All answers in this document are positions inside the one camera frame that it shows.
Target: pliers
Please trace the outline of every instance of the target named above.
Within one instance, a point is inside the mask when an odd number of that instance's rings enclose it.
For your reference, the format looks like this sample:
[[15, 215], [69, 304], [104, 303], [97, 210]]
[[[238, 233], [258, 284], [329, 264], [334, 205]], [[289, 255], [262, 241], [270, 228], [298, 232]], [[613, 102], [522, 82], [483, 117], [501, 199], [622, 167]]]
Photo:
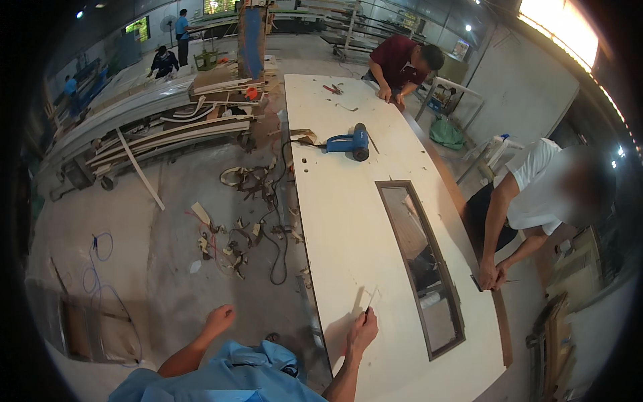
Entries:
[[343, 93], [343, 91], [341, 89], [337, 88], [335, 86], [335, 84], [331, 84], [331, 85], [332, 85], [332, 88], [329, 88], [326, 85], [324, 85], [323, 87], [328, 89], [330, 92], [332, 92], [333, 95], [341, 95]]

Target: worker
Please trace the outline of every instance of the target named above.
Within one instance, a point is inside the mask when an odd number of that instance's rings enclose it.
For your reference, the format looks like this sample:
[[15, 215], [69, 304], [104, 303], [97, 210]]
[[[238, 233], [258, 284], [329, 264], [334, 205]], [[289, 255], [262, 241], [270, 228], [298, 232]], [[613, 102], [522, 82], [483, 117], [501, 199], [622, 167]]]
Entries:
[[154, 55], [152, 67], [150, 67], [150, 73], [147, 76], [151, 77], [154, 70], [158, 69], [155, 79], [165, 77], [172, 72], [172, 66], [176, 68], [176, 71], [179, 71], [179, 62], [176, 60], [174, 53], [171, 50], [167, 50], [165, 46], [161, 46]]
[[377, 82], [377, 96], [387, 103], [395, 102], [404, 110], [404, 97], [443, 65], [444, 54], [436, 45], [420, 45], [402, 35], [394, 35], [370, 54], [369, 70], [362, 79]]
[[62, 90], [65, 92], [65, 95], [69, 97], [69, 113], [72, 116], [75, 116], [78, 114], [80, 111], [78, 110], [79, 108], [79, 102], [78, 102], [78, 89], [76, 88], [76, 85], [78, 82], [76, 81], [75, 78], [71, 78], [69, 75], [65, 77], [65, 86], [64, 89]]
[[[484, 239], [480, 287], [499, 289], [509, 267], [538, 250], [562, 222], [588, 226], [608, 211], [616, 193], [612, 170], [596, 149], [585, 145], [561, 150], [541, 138], [518, 152], [466, 204], [467, 224], [475, 238]], [[527, 228], [535, 231], [495, 264], [496, 251]]]
[[201, 28], [200, 26], [188, 26], [188, 19], [185, 17], [188, 14], [186, 8], [179, 12], [179, 19], [176, 20], [176, 41], [179, 46], [179, 65], [181, 67], [188, 65], [188, 41], [190, 30]]
[[344, 363], [319, 396], [306, 387], [295, 355], [269, 340], [258, 347], [227, 341], [204, 367], [199, 364], [208, 345], [234, 321], [230, 304], [214, 309], [201, 333], [173, 354], [157, 372], [136, 369], [109, 396], [117, 401], [330, 401], [355, 400], [358, 369], [366, 347], [377, 335], [377, 317], [369, 307], [351, 325]]

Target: light blue shirt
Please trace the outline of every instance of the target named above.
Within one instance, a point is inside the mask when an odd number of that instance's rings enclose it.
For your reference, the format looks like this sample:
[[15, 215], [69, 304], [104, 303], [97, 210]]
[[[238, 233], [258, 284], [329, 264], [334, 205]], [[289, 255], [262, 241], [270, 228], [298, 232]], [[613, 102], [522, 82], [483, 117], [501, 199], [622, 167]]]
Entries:
[[261, 341], [250, 348], [228, 341], [207, 366], [163, 378], [148, 369], [134, 370], [108, 402], [326, 402], [306, 387], [294, 354]]
[[65, 82], [64, 92], [67, 95], [71, 95], [74, 92], [76, 92], [76, 80], [75, 79], [70, 78], [69, 81]]
[[188, 26], [188, 19], [187, 19], [187, 18], [185, 18], [185, 17], [179, 17], [179, 19], [178, 19], [178, 20], [176, 20], [176, 25], [175, 25], [175, 28], [176, 28], [176, 34], [177, 34], [177, 35], [179, 35], [180, 33], [182, 33], [182, 34], [183, 34], [183, 36], [181, 37], [181, 39], [187, 39], [187, 38], [189, 38], [189, 37], [190, 37], [190, 36], [188, 35], [188, 33], [187, 33], [187, 32], [185, 32], [185, 28], [186, 28], [187, 26]]

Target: standing fan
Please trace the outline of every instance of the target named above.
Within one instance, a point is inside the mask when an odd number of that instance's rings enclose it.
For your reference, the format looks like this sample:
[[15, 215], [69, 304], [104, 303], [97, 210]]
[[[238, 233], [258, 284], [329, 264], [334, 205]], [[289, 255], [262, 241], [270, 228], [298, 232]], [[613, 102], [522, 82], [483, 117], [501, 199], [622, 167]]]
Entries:
[[170, 48], [174, 47], [174, 42], [172, 42], [172, 30], [176, 25], [176, 17], [173, 15], [168, 15], [167, 17], [161, 20], [161, 31], [170, 33]]

